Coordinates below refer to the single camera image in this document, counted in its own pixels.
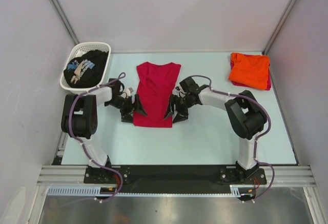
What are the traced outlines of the red polo shirt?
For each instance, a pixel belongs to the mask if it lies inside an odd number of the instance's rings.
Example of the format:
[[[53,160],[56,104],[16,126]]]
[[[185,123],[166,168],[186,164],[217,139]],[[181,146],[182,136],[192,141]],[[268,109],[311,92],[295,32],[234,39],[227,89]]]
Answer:
[[[171,128],[172,118],[165,118],[169,98],[175,88],[181,65],[156,65],[145,62],[136,67],[139,84],[137,94],[146,116],[134,112],[133,125],[148,128]]]

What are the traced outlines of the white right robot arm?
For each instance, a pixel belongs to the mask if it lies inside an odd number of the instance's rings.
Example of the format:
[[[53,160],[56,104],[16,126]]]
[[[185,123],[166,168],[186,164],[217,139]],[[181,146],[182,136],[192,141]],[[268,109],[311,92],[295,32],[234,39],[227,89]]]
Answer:
[[[164,119],[172,116],[173,123],[185,121],[189,118],[189,108],[195,105],[211,106],[227,112],[231,127],[239,137],[239,154],[236,161],[236,178],[243,184],[254,179],[259,170],[257,160],[258,139],[267,132],[263,132],[264,125],[271,124],[267,111],[261,106],[252,92],[245,90],[239,94],[218,91],[212,88],[212,81],[207,85],[198,85],[189,76],[179,83],[182,95],[171,94]]]

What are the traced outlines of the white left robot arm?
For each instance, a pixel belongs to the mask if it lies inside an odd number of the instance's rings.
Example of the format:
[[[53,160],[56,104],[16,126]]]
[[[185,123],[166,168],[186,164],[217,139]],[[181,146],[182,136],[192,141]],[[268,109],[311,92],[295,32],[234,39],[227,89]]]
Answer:
[[[68,94],[65,97],[61,118],[61,129],[81,146],[88,159],[84,176],[86,184],[105,184],[120,178],[112,168],[109,155],[95,133],[98,127],[98,106],[112,106],[120,111],[121,121],[132,123],[134,113],[147,116],[139,95],[132,96],[131,89],[124,89],[119,78],[81,94]]]

